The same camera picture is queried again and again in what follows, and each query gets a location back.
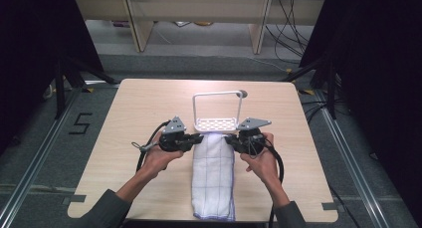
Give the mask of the person's left hand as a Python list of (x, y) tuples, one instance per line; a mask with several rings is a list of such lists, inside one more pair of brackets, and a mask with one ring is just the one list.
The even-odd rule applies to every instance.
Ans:
[(146, 154), (146, 158), (140, 169), (141, 176), (145, 180), (151, 180), (155, 178), (160, 171), (164, 170), (172, 160), (182, 156), (182, 151), (164, 151), (157, 143)]

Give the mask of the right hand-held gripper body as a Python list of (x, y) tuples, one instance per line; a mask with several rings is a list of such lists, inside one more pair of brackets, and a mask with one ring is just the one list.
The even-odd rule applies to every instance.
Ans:
[(236, 150), (240, 153), (258, 155), (264, 148), (265, 137), (260, 128), (271, 124), (270, 120), (247, 117), (238, 125), (239, 145)]

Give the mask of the white towel with purple trim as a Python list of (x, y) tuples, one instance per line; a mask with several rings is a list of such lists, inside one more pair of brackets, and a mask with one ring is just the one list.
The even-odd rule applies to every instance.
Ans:
[(208, 133), (193, 149), (193, 215), (201, 220), (234, 221), (234, 150), (221, 133)]

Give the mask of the black curtain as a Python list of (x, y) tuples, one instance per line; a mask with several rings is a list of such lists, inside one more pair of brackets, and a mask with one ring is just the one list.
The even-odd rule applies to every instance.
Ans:
[(0, 155), (59, 65), (103, 69), (76, 0), (0, 0)]
[(302, 63), (319, 58), (422, 227), (422, 0), (324, 0)]

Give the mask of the metal floor rail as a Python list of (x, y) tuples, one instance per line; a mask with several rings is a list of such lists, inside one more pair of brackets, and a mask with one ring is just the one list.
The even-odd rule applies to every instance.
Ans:
[(373, 190), (370, 188), (362, 169), (360, 168), (338, 125), (337, 120), (333, 117), (333, 114), (329, 111), (328, 107), (323, 108), (321, 113), (323, 114), (324, 120), (331, 132), (331, 135), (333, 136), (351, 180), (353, 181), (354, 187), (361, 198), (374, 228), (389, 228), (389, 223), (385, 217), (385, 213), (382, 211)]
[(9, 228), (13, 223), (13, 220), (31, 189), (31, 185), (47, 159), (63, 124), (66, 122), (71, 107), (81, 92), (81, 89), (72, 89), (69, 91), (68, 97), (65, 99), (65, 107), (59, 114), (55, 115), (42, 143), (37, 147), (25, 172), (19, 179), (19, 182), (13, 187), (7, 202), (2, 207), (0, 211), (0, 228)]

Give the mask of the black tripod stand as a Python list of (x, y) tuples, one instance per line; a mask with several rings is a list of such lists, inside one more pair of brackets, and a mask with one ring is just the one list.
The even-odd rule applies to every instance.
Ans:
[(89, 74), (102, 79), (107, 84), (119, 84), (118, 80), (105, 74), (102, 66), (96, 68), (89, 66), (81, 60), (69, 56), (60, 56), (55, 67), (57, 98), (56, 118), (59, 118), (64, 113), (66, 108), (64, 80), (69, 82), (72, 89), (81, 89), (87, 84), (81, 75), (81, 71), (88, 72)]
[(336, 71), (333, 65), (333, 60), (329, 55), (323, 55), (319, 59), (316, 59), (314, 62), (301, 67), (297, 72), (289, 74), (286, 78), (283, 79), (283, 82), (292, 82), (312, 70), (315, 70), (315, 73), (310, 82), (310, 85), (314, 89), (320, 89), (324, 84), (327, 84), (326, 107), (329, 114), (331, 115), (331, 118), (336, 119), (334, 111)]

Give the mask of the light wooden desk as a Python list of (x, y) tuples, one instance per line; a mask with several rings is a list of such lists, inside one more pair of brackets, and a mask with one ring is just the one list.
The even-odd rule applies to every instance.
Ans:
[(153, 23), (217, 22), (249, 26), (252, 50), (261, 52), (264, 27), (290, 21), (313, 26), (322, 0), (76, 0), (84, 19), (126, 21), (135, 50), (145, 50)]

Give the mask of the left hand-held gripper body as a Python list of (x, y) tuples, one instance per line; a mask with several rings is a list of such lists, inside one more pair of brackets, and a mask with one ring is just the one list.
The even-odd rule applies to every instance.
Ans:
[(189, 135), (185, 132), (186, 127), (179, 116), (175, 116), (163, 129), (159, 138), (159, 146), (164, 151), (186, 152), (185, 145), (189, 140)]

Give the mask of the person's right hand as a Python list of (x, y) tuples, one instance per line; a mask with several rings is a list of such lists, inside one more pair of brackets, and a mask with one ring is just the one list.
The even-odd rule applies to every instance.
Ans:
[(266, 147), (255, 158), (246, 153), (241, 153), (240, 158), (248, 164), (246, 171), (253, 171), (266, 186), (282, 184), (276, 158)]

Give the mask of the white towel rack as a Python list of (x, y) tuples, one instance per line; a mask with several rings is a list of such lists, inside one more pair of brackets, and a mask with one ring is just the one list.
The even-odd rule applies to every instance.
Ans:
[[(197, 115), (197, 105), (196, 100), (200, 97), (210, 97), (210, 96), (225, 96), (225, 95), (235, 95), (238, 101), (238, 109), (235, 116), (232, 117), (199, 117)], [(226, 92), (209, 92), (209, 93), (197, 93), (192, 97), (193, 105), (193, 117), (194, 117), (194, 128), (198, 132), (232, 132), (235, 131), (239, 124), (239, 116), (242, 106), (243, 98), (245, 98), (248, 93), (244, 90), (237, 91), (226, 91)]]

